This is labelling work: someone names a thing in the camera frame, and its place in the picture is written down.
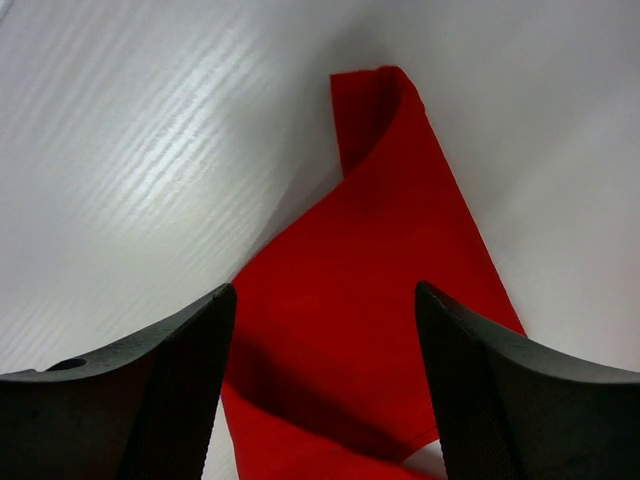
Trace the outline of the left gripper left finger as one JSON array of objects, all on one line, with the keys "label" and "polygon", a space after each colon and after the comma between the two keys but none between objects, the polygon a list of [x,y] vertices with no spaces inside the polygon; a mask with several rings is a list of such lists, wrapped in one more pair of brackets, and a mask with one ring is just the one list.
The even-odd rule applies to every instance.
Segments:
[{"label": "left gripper left finger", "polygon": [[200,478],[236,302],[224,284],[104,347],[4,374],[2,477]]}]

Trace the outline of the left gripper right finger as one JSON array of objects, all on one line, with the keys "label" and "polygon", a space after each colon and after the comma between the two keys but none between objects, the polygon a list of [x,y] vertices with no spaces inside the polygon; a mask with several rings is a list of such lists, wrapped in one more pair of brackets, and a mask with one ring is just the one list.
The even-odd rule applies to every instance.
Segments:
[{"label": "left gripper right finger", "polygon": [[427,282],[415,316],[449,478],[638,478],[638,373],[543,346]]}]

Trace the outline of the red trousers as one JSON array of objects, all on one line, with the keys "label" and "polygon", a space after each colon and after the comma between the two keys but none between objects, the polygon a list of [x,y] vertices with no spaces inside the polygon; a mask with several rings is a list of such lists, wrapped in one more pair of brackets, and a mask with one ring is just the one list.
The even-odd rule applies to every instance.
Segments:
[{"label": "red trousers", "polygon": [[236,276],[222,402],[243,479],[413,479],[437,438],[414,291],[521,323],[407,75],[336,74],[342,182]]}]

